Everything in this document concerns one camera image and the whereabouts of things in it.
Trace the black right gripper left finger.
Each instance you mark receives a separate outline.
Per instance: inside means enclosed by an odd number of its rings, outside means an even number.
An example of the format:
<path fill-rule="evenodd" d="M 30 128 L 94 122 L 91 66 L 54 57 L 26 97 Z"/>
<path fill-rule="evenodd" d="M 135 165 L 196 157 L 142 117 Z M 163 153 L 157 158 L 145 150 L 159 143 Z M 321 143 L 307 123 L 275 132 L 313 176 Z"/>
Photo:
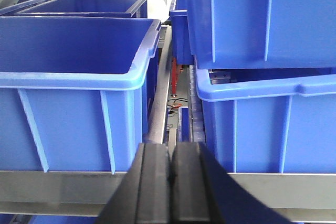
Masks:
<path fill-rule="evenodd" d="M 140 144 L 95 223 L 169 223 L 170 159 L 162 144 Z"/>

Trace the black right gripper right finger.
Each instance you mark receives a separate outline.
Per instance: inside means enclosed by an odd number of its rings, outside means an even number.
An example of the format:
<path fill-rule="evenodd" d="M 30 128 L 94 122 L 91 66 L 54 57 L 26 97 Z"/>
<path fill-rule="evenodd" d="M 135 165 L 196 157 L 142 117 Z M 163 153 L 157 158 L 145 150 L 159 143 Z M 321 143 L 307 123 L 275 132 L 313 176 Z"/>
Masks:
<path fill-rule="evenodd" d="M 172 223 L 290 223 L 243 189 L 203 143 L 177 143 L 171 169 Z"/>

